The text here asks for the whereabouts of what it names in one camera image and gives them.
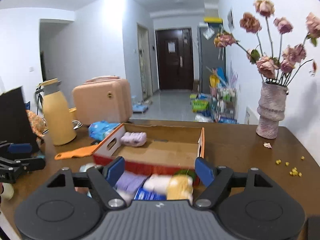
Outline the yellow white plush toy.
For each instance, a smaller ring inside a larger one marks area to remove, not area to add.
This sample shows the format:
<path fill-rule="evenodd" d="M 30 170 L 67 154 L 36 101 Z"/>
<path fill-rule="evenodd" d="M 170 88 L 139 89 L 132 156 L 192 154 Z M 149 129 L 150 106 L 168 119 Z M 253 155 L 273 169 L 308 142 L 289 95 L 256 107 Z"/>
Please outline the yellow white plush toy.
<path fill-rule="evenodd" d="M 167 200 L 188 200 L 193 203 L 193 179 L 185 174 L 174 175 L 167 186 Z"/>

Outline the white soft roll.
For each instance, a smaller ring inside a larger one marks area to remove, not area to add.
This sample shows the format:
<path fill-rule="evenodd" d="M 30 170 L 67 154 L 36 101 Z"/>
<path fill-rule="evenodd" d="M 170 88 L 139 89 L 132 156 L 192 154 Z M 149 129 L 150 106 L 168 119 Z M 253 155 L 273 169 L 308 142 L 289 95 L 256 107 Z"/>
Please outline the white soft roll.
<path fill-rule="evenodd" d="M 167 187 L 171 180 L 170 175 L 151 175 L 143 184 L 143 189 L 150 192 L 155 192 L 156 194 L 166 195 Z"/>

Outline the lilac cloth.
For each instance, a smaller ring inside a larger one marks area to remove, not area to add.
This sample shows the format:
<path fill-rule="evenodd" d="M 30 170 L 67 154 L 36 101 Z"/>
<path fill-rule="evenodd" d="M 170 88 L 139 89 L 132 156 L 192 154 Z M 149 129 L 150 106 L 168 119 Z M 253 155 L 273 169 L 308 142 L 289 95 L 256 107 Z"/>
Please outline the lilac cloth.
<path fill-rule="evenodd" d="M 124 171 L 116 182 L 115 188 L 129 194 L 135 194 L 147 179 L 148 176 Z"/>

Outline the black paper shopping bag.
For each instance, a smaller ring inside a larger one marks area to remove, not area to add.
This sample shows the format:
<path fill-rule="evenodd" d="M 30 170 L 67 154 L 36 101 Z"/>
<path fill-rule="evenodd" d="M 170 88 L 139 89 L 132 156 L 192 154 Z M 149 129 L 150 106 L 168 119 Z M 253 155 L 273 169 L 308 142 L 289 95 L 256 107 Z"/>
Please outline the black paper shopping bag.
<path fill-rule="evenodd" d="M 33 133 L 26 109 L 21 87 L 1 95 L 0 101 L 1 141 L 15 144 L 30 144 L 31 153 L 39 151 L 37 136 Z"/>

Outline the orange box flap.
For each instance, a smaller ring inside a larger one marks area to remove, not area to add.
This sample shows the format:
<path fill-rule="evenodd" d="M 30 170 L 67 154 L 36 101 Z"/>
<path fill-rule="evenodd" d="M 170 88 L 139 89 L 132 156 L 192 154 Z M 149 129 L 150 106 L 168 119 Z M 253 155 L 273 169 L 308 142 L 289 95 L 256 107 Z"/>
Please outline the orange box flap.
<path fill-rule="evenodd" d="M 84 158 L 89 157 L 93 154 L 97 145 L 90 145 L 86 147 L 77 148 L 72 151 L 61 152 L 58 153 L 54 159 L 55 160 L 63 160 L 63 159 L 72 159 L 72 158 Z"/>

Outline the blue packet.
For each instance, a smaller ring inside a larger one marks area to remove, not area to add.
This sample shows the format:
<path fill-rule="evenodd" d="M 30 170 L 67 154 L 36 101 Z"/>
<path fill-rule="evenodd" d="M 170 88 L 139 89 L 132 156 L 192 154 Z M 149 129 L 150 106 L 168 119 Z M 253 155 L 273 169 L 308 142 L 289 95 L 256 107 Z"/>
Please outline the blue packet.
<path fill-rule="evenodd" d="M 136 195 L 134 197 L 134 200 L 167 200 L 166 195 L 158 194 L 153 191 L 148 191 L 140 187 Z"/>

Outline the blue plastic tissue pack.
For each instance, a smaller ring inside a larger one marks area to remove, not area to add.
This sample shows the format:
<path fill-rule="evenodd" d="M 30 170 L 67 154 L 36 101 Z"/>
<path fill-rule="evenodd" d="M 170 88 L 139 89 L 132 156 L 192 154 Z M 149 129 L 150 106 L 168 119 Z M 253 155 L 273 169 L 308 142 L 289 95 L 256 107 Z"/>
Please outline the blue plastic tissue pack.
<path fill-rule="evenodd" d="M 98 121 L 92 123 L 88 128 L 89 136 L 97 141 L 103 141 L 120 123 L 109 123 L 107 121 Z"/>

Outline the orange red cardboard box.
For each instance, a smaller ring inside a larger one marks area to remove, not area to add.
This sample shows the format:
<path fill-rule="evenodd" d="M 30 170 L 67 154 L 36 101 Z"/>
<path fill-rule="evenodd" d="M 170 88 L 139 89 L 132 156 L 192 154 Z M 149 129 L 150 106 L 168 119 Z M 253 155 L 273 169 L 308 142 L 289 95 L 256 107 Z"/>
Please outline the orange red cardboard box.
<path fill-rule="evenodd" d="M 146 133 L 146 143 L 139 147 L 123 145 L 120 140 L 127 132 Z M 97 145 L 93 159 L 105 166 L 116 157 L 123 157 L 129 172 L 145 176 L 186 173 L 198 183 L 195 160 L 204 158 L 204 133 L 203 127 L 123 123 Z"/>

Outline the fallen rose petal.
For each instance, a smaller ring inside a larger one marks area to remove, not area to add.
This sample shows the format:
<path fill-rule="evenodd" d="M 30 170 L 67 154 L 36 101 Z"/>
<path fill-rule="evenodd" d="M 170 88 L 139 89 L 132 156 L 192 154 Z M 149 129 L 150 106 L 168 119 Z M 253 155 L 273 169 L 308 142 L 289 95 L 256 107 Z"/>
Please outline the fallen rose petal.
<path fill-rule="evenodd" d="M 264 146 L 265 148 L 272 149 L 271 144 L 270 144 L 270 143 L 268 143 L 268 142 L 263 143 L 263 146 Z"/>

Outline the yellow thermos jug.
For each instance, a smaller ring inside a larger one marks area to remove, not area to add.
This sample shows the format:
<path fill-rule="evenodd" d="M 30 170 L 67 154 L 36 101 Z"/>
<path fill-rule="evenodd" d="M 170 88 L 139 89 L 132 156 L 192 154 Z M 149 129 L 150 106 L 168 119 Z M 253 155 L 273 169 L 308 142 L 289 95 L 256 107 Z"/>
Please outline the yellow thermos jug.
<path fill-rule="evenodd" d="M 54 146 L 65 145 L 76 137 L 67 100 L 59 87 L 60 83 L 55 78 L 40 84 L 40 92 L 44 93 L 42 113 Z"/>

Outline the green yellow bag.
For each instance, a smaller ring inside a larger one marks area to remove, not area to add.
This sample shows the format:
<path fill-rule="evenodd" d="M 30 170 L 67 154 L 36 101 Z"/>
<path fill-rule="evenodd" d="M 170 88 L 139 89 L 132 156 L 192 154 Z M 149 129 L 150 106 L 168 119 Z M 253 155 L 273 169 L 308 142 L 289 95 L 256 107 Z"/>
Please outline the green yellow bag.
<path fill-rule="evenodd" d="M 191 102 L 193 112 L 204 112 L 208 109 L 209 102 L 207 100 L 196 99 Z"/>

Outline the blue pet feeder stand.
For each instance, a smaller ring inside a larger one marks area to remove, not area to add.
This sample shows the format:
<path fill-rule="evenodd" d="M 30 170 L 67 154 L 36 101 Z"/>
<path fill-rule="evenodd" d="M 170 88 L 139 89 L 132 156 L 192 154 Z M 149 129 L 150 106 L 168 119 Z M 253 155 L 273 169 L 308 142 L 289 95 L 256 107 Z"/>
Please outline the blue pet feeder stand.
<path fill-rule="evenodd" d="M 149 109 L 148 105 L 144 104 L 134 104 L 132 105 L 133 113 L 145 113 Z"/>

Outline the yellow crumbs on table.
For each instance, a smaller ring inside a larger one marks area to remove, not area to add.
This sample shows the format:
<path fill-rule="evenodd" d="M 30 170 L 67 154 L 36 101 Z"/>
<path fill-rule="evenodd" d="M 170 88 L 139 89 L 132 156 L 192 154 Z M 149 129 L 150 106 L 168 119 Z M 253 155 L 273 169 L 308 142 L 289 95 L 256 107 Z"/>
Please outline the yellow crumbs on table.
<path fill-rule="evenodd" d="M 282 170 L 288 176 L 303 176 L 303 165 L 305 163 L 304 155 L 298 155 L 297 157 L 273 157 L 272 161 L 276 168 Z"/>

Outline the pink ribbed suitcase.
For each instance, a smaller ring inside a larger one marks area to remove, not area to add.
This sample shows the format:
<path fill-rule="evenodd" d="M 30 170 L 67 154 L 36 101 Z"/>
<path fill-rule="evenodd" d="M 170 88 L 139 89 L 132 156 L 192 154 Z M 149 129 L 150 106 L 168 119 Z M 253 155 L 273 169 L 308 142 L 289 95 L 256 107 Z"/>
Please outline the pink ribbed suitcase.
<path fill-rule="evenodd" d="M 84 125 L 127 122 L 132 115 L 130 84 L 118 76 L 100 76 L 72 90 L 76 117 Z"/>

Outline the pink textured vase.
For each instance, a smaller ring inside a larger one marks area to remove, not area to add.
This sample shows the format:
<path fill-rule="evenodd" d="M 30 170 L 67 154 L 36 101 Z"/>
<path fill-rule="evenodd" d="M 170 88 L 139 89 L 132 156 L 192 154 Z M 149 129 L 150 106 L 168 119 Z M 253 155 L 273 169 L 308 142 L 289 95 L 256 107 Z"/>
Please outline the pink textured vase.
<path fill-rule="evenodd" d="M 260 115 L 257 135 L 265 139 L 276 139 L 279 122 L 285 118 L 287 87 L 262 83 L 257 113 Z"/>

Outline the grey refrigerator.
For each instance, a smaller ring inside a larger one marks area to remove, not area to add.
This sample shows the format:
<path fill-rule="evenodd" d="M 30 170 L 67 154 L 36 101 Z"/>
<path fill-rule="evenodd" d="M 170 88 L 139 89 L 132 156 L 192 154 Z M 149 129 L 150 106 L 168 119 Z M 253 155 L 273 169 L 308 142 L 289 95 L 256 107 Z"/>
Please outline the grey refrigerator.
<path fill-rule="evenodd" d="M 214 38 L 223 30 L 222 23 L 201 23 L 197 28 L 199 50 L 200 91 L 210 93 L 210 76 L 217 70 L 220 77 L 226 81 L 225 49 L 214 45 Z"/>

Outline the dark brown entrance door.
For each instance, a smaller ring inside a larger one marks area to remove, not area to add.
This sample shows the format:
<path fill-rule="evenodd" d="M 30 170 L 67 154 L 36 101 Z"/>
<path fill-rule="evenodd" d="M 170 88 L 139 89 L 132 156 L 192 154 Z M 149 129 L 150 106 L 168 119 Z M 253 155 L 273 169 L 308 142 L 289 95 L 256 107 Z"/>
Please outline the dark brown entrance door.
<path fill-rule="evenodd" d="M 191 29 L 156 31 L 159 88 L 192 90 L 194 82 Z"/>

